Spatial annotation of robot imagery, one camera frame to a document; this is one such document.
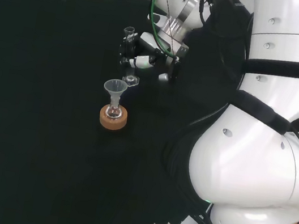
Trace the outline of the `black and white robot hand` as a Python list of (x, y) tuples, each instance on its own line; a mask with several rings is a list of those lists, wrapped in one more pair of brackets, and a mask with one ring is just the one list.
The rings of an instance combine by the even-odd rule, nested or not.
[(126, 28), (118, 53), (122, 79), (128, 84), (136, 84), (139, 82), (136, 75), (138, 69), (150, 69), (160, 62), (164, 64), (166, 72), (158, 76), (159, 80), (173, 84), (178, 77), (181, 61), (189, 50), (186, 44), (177, 41), (175, 43), (177, 53), (176, 59), (173, 59), (160, 50), (151, 33), (132, 33)]

